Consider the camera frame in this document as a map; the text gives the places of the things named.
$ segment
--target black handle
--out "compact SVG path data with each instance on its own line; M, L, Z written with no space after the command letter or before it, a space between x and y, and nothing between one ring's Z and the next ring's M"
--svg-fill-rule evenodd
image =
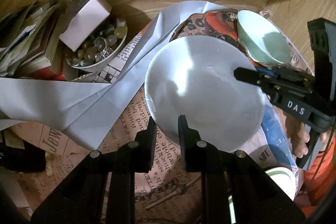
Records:
M308 154L304 155L302 158L296 158L295 162L298 168L303 168L305 166L320 136L320 134L316 130L313 130L313 129L310 130L309 135L310 135L309 142L306 143L308 147Z

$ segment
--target white box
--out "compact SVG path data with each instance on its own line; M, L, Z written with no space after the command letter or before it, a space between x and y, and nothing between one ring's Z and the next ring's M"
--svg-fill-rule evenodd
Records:
M59 39L71 50L77 50L89 34L109 16L111 9L106 0L89 0Z

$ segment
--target stack of books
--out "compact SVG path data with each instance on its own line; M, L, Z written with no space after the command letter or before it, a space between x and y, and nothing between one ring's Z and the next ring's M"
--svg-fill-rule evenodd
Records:
M71 81L78 76L59 40L62 9L57 0L31 4L0 19L0 77Z

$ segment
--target newspaper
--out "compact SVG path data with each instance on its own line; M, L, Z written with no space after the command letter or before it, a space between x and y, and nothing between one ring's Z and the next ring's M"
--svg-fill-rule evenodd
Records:
M88 152L62 132L38 122L21 122L9 129L23 140L51 154L69 155Z
M191 15L186 22L179 26L171 40L186 35L211 35L239 47L236 41L236 33L232 30L236 21L236 12L226 10L217 13ZM143 31L101 73L93 74L93 79L90 81L113 83L142 34ZM308 67L305 67L303 58L292 44L291 51L292 65L304 70L307 69ZM281 129L280 136L286 138L282 129L285 126L284 121L280 119L274 108L271 108L273 110L273 112L270 112L271 121L267 122L276 123L278 128ZM103 153L115 151L123 144L134 140L136 133L147 127L149 115L142 86L108 132L99 150ZM38 141L39 146L47 145L41 139L46 140L49 137L49 133L46 135L42 133L43 129L41 129ZM18 175L18 181L21 186L27 184L33 186L30 189L24 189L26 195L30 195L34 190L38 192L38 195L36 193L32 195L35 199L31 198L30 200L27 197L28 202L32 202L30 205L33 210L88 153L88 151L82 150L78 154L70 153L67 155L65 153L65 151L68 151L67 145L65 147L60 145L60 151L63 150L63 153L56 153L57 149L54 152L48 145L46 148L49 149L49 152L57 154L49 156L50 159L48 159L52 170L51 176L48 176L46 172ZM269 136L265 133L263 127L260 127L254 137L240 149L246 151L263 168L280 165L290 168L295 175L297 189L300 188L300 183L302 183L300 179L302 177L299 176L298 168L293 161L289 148L287 151L289 156L287 153L285 161L281 161L277 157L277 153L269 145ZM199 218L201 211L200 174L186 173L183 169L180 155L180 148L167 140L165 135L158 129L152 170L148 174L135 174L135 213L138 223L194 223Z

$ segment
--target cable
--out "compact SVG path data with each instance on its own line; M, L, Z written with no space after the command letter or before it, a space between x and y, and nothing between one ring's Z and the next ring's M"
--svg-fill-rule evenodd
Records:
M326 154L327 154L327 151L328 151L329 145L330 145L330 143L331 143L331 140L333 139L334 130L335 130L335 125L336 125L336 121L335 121L335 123L334 123L334 125L333 125L333 128L332 128L332 130L331 130L331 133L330 133L330 136L329 136L329 140L328 140L328 142L327 142L327 146L325 147L324 153L323 153L323 155L322 155L322 159L321 159L319 165L317 166L317 169L316 169L316 171L315 171L313 177L312 177L311 180L309 181L308 185L305 187L304 192L307 192L308 189L310 188L311 183L313 182L315 176L317 175L317 173L318 173L318 171L319 171L319 169L320 169L320 167L321 167L321 165L322 165L322 163L323 163L323 160L324 160L324 158L325 158L325 156L326 156Z

